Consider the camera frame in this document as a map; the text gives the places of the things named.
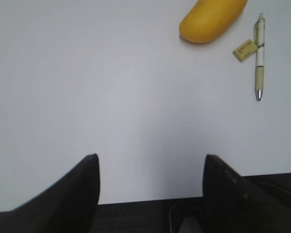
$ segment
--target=cable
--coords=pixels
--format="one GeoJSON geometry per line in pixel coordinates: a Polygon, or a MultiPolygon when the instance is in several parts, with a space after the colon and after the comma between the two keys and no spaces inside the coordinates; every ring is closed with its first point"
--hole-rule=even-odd
{"type": "Polygon", "coordinates": [[[172,212],[173,209],[176,207],[176,205],[177,205],[179,202],[181,202],[181,201],[183,201],[183,199],[177,201],[177,202],[173,205],[173,207],[171,207],[171,209],[170,209],[170,211],[169,211],[169,227],[170,227],[170,233],[173,233],[173,227],[172,227],[172,225],[171,225],[171,212],[172,212]]]}

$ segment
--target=pen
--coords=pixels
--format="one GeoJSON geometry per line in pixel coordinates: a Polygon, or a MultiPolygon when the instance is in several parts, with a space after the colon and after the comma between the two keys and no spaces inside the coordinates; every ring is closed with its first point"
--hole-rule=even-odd
{"type": "Polygon", "coordinates": [[[259,15],[256,24],[256,44],[258,51],[256,54],[256,84],[254,90],[257,101],[260,101],[264,89],[265,19],[263,13],[259,15]]]}

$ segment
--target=black object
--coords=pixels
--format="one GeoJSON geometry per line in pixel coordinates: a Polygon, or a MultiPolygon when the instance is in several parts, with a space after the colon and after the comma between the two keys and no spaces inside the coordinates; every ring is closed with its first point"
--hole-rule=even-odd
{"type": "Polygon", "coordinates": [[[36,198],[0,213],[0,233],[88,233],[99,192],[98,157],[88,155],[36,198]]]}
{"type": "Polygon", "coordinates": [[[291,193],[272,196],[274,190],[264,186],[264,191],[249,180],[218,156],[206,157],[205,233],[291,233],[291,193]]]}
{"type": "Polygon", "coordinates": [[[179,232],[185,218],[203,218],[203,198],[185,198],[176,202],[169,213],[168,233],[179,232]]]}
{"type": "Polygon", "coordinates": [[[168,213],[178,200],[99,205],[93,233],[168,233],[168,213]]]}
{"type": "Polygon", "coordinates": [[[248,176],[246,178],[279,202],[291,207],[291,173],[248,176]]]}

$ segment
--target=pen tip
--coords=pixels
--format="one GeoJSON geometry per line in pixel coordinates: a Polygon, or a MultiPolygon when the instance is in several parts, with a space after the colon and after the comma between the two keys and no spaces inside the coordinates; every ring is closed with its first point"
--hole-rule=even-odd
{"type": "Polygon", "coordinates": [[[263,90],[256,90],[257,101],[261,101],[263,95],[263,90]]]}

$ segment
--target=dark floor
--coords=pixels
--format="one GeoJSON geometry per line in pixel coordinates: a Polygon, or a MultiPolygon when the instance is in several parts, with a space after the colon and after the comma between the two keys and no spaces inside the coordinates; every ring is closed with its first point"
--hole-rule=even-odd
{"type": "Polygon", "coordinates": [[[98,206],[93,233],[168,233],[169,211],[178,200],[98,206]]]}

